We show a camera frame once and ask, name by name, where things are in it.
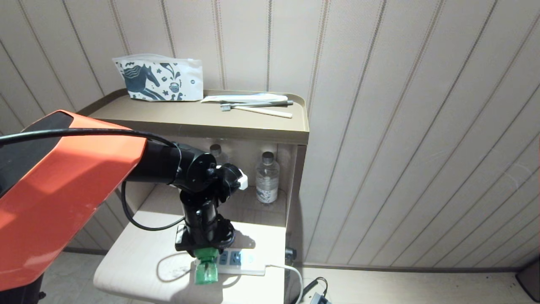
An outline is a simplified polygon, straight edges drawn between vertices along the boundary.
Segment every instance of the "power strip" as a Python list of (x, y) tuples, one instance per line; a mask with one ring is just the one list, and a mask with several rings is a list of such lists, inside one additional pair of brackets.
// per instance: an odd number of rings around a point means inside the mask
[(218, 273), (264, 275), (266, 265), (258, 259), (255, 249), (227, 248), (216, 260)]

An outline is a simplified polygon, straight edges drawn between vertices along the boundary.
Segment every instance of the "floor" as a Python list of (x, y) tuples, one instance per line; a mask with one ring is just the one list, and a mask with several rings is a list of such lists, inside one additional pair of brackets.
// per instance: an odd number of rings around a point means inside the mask
[[(147, 304), (103, 293), (94, 288), (92, 278), (102, 256), (61, 253), (45, 272), (39, 304)], [(332, 304), (525, 304), (534, 303), (518, 285), (514, 274), (421, 274), (365, 272), (321, 268), (302, 269), (304, 283), (323, 276)], [(292, 290), (298, 288), (292, 274)], [(317, 285), (302, 303), (310, 303)]]

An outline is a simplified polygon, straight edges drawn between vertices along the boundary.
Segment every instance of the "white pouch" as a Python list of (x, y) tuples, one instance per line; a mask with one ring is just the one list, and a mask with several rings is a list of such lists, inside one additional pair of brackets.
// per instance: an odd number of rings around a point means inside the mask
[(194, 101), (203, 98), (201, 60), (138, 54), (113, 58), (112, 61), (133, 99)]

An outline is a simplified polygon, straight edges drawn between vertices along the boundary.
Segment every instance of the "water bottle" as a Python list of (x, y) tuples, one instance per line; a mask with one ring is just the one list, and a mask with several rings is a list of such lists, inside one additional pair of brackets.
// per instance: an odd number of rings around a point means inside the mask
[(279, 164), (272, 152), (264, 152), (262, 161), (256, 167), (257, 199), (265, 204), (278, 198)]
[(229, 157), (225, 152), (221, 151), (221, 146), (218, 144), (213, 144), (210, 146), (210, 154), (215, 157), (215, 162), (218, 166), (222, 166), (225, 163), (229, 162)]

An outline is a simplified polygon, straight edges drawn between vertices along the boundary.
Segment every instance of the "wall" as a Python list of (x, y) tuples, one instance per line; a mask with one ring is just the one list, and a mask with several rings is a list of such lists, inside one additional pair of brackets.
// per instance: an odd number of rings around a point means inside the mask
[[(538, 255), (539, 12), (535, 0), (2, 1), (0, 131), (123, 87), (113, 57), (199, 58), (205, 88), (307, 100), (304, 261), (517, 267)], [(83, 234), (97, 242), (106, 220), (94, 220)]]

